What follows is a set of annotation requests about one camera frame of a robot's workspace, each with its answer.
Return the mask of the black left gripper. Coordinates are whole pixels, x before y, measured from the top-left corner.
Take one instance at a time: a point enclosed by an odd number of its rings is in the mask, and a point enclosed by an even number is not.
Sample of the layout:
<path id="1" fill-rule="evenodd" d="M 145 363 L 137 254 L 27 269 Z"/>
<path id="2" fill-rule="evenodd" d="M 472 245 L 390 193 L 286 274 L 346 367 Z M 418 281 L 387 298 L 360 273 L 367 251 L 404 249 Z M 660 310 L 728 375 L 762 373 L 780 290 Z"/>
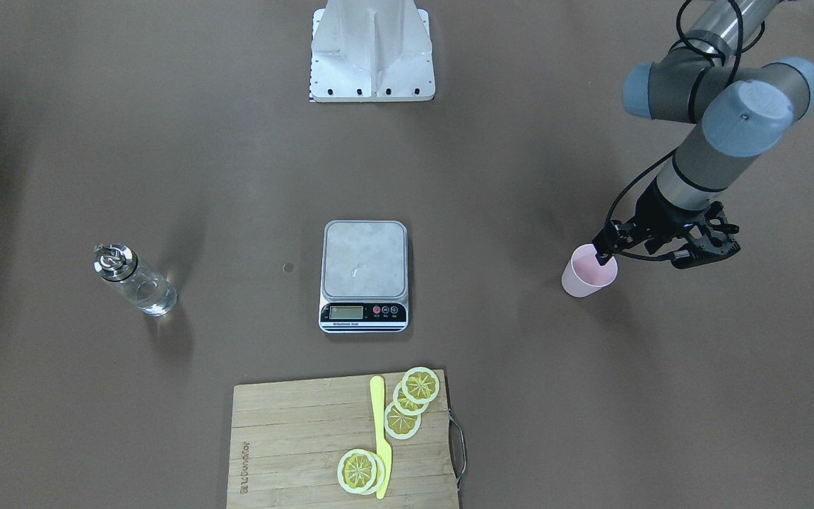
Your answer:
<path id="1" fill-rule="evenodd" d="M 720 201 L 698 211 L 679 209 L 651 183 L 626 222 L 608 219 L 608 236 L 596 236 L 598 264 L 615 255 L 642 261 L 669 261 L 676 269 L 717 263 L 741 251 L 739 226 L 730 223 Z"/>

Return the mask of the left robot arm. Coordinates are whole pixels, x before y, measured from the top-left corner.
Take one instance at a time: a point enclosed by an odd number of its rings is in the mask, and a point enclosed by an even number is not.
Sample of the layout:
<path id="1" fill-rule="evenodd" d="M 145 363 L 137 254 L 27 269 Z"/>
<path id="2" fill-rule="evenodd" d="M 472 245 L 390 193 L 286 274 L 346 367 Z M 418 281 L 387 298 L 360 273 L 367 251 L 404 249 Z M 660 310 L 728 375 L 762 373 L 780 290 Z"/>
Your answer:
<path id="1" fill-rule="evenodd" d="M 719 196 L 814 106 L 814 63 L 787 57 L 759 68 L 742 56 L 765 31 L 775 1 L 714 1 L 659 62 L 626 78 L 631 115 L 692 125 L 677 148 L 647 168 L 653 180 L 626 221 L 607 213 L 592 240 L 600 265 L 615 257 L 688 269 L 741 250 Z"/>

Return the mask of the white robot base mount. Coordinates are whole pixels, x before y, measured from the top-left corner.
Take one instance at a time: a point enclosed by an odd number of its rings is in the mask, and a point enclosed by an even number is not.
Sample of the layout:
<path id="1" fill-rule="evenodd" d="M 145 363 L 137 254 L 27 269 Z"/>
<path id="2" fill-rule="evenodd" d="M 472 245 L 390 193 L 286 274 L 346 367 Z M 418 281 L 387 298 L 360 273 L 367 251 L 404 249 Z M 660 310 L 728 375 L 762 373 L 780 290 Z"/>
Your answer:
<path id="1" fill-rule="evenodd" d="M 329 1 L 314 11 L 308 98 L 390 103 L 435 97 L 432 30 L 413 1 Z"/>

